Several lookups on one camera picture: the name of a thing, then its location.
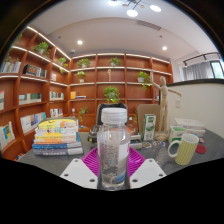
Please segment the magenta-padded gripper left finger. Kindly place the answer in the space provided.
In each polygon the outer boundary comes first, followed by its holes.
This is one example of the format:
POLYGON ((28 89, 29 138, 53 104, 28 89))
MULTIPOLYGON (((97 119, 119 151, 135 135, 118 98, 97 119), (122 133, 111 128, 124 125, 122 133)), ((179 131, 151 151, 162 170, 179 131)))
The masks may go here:
POLYGON ((96 189, 99 172, 98 152, 94 148, 81 159, 73 159, 60 177, 78 186, 96 189))

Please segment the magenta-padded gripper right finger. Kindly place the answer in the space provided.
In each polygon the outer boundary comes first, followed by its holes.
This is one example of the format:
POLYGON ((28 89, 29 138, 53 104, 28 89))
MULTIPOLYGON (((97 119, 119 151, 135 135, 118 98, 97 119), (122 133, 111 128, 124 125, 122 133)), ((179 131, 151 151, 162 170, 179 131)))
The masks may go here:
POLYGON ((166 176, 153 158, 145 159, 133 148, 129 151, 127 174, 131 189, 146 186, 166 176))

